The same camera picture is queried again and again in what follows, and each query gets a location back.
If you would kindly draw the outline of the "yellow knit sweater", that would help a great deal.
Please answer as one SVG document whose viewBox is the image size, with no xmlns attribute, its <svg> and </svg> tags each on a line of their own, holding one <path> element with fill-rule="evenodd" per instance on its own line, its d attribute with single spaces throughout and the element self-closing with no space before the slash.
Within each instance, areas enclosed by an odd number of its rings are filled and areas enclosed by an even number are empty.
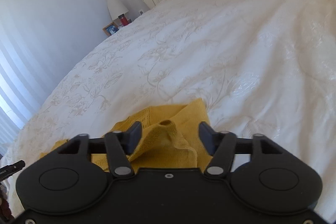
<svg viewBox="0 0 336 224">
<path fill-rule="evenodd" d="M 201 98 L 187 105 L 150 106 L 114 125 L 124 131 L 134 122 L 142 123 L 142 138 L 127 157 L 134 171 L 139 168 L 200 168 L 204 170 L 211 156 L 199 139 L 201 122 L 209 123 Z"/>
</svg>

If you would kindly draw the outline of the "white floral bedspread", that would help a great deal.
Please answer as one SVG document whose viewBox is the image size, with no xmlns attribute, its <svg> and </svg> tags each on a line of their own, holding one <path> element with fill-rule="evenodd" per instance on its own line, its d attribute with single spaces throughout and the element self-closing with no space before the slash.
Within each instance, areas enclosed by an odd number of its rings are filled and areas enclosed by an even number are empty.
<svg viewBox="0 0 336 224">
<path fill-rule="evenodd" d="M 316 210 L 335 220 L 335 0 L 163 0 L 73 67 L 1 164 L 197 98 L 213 128 L 264 134 L 314 168 Z"/>
</svg>

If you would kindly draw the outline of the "white window blinds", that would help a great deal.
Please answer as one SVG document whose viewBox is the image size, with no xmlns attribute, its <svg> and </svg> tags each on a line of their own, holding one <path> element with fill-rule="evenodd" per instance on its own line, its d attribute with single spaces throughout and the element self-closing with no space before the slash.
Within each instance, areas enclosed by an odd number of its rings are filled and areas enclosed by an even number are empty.
<svg viewBox="0 0 336 224">
<path fill-rule="evenodd" d="M 63 77 L 46 45 L 39 45 L 35 35 L 27 45 L 24 32 L 9 30 L 1 20 L 1 154 Z"/>
</svg>

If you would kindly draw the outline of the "red tumbler bottle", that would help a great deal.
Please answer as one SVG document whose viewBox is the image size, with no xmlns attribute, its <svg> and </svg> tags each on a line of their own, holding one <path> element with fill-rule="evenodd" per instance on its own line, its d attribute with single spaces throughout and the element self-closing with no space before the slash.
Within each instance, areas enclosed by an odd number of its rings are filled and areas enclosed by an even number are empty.
<svg viewBox="0 0 336 224">
<path fill-rule="evenodd" d="M 118 18 L 123 26 L 127 26 L 129 24 L 125 14 L 119 15 Z"/>
</svg>

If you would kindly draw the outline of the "white table lamp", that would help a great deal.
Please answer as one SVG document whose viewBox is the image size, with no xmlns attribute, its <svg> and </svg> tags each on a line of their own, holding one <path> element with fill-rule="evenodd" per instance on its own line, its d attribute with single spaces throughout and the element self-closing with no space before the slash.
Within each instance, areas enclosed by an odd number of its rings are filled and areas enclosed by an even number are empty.
<svg viewBox="0 0 336 224">
<path fill-rule="evenodd" d="M 116 20 L 119 16 L 125 15 L 129 12 L 120 0 L 107 0 L 107 6 L 112 20 Z"/>
</svg>

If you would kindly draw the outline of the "wooden picture frame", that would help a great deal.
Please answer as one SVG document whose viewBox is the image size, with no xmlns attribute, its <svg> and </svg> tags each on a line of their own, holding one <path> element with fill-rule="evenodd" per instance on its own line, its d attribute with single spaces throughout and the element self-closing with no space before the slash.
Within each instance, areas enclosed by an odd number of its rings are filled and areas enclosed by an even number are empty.
<svg viewBox="0 0 336 224">
<path fill-rule="evenodd" d="M 112 22 L 109 25 L 105 26 L 102 30 L 107 36 L 112 36 L 119 30 L 119 28 L 116 23 Z"/>
</svg>

